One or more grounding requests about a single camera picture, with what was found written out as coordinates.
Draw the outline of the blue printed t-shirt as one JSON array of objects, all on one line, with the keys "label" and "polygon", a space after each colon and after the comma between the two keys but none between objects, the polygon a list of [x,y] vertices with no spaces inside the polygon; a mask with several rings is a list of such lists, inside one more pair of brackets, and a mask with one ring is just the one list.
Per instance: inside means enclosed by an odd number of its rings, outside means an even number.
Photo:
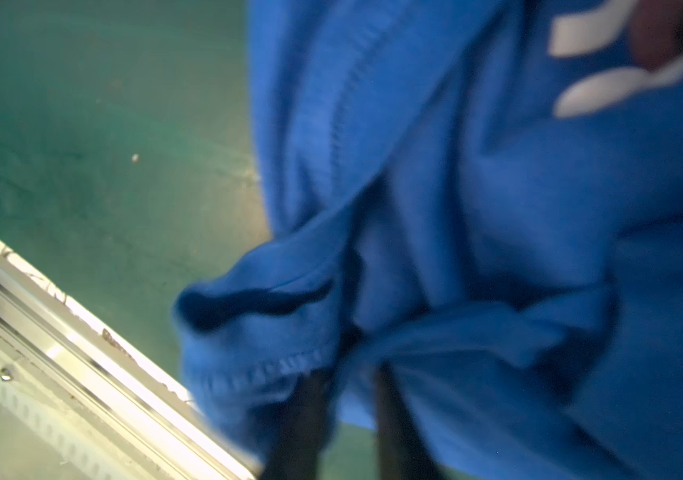
[{"label": "blue printed t-shirt", "polygon": [[271,240],[188,286],[181,373],[269,458],[391,378],[483,479],[683,479],[683,1],[253,1]]}]

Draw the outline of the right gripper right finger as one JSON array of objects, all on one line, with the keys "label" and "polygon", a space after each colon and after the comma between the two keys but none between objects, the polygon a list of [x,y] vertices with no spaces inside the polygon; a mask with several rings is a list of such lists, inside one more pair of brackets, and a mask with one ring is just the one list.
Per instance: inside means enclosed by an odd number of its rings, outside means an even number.
[{"label": "right gripper right finger", "polygon": [[375,374],[377,455],[379,478],[384,480],[439,480],[441,468],[431,458],[413,416],[397,388],[395,374],[383,364]]}]

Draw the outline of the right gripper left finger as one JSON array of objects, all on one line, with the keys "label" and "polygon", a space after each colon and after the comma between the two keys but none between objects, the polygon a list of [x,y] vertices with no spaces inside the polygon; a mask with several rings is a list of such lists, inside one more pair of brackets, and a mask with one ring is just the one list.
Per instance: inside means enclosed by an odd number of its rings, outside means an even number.
[{"label": "right gripper left finger", "polygon": [[299,378],[260,480],[317,478],[320,454],[328,435],[329,381],[327,369]]}]

